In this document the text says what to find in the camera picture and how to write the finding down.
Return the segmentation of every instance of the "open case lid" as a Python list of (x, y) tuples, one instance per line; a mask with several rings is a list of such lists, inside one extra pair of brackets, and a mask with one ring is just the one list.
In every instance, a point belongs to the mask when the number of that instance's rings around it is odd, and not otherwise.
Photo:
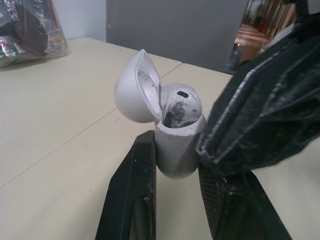
[(122, 115), (131, 121), (150, 123), (161, 118), (161, 81), (144, 49), (128, 61), (115, 85), (114, 101)]

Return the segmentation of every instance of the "dirty earbud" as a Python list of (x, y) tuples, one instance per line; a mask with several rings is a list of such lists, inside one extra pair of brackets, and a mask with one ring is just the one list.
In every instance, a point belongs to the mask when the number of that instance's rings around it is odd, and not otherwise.
[(201, 117), (202, 104), (190, 89), (176, 89), (167, 96), (163, 112), (164, 126), (171, 129), (183, 128)]

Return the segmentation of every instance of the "beige table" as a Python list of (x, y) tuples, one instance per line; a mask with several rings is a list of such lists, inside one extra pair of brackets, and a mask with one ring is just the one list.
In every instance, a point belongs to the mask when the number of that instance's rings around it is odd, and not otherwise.
[[(69, 47), (67, 57), (0, 71), (0, 187), (116, 108), (114, 83), (136, 51), (91, 38)], [(181, 64), (151, 58), (161, 77)]]

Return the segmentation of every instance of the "plastic bag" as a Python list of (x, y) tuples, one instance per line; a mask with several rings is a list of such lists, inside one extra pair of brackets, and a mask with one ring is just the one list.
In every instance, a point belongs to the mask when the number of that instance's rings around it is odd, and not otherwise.
[(67, 53), (52, 0), (0, 0), (0, 67)]

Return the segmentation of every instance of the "wall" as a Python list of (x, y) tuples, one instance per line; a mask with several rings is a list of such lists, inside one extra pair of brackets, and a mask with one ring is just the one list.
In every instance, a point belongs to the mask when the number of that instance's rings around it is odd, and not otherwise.
[(308, 0), (309, 13), (316, 14), (320, 12), (320, 0)]
[(254, 19), (257, 16), (258, 8), (260, 7), (261, 0), (253, 0), (249, 16), (251, 19)]
[(106, 0), (53, 0), (67, 39), (106, 41)]
[(107, 0), (109, 43), (223, 71), (248, 0)]

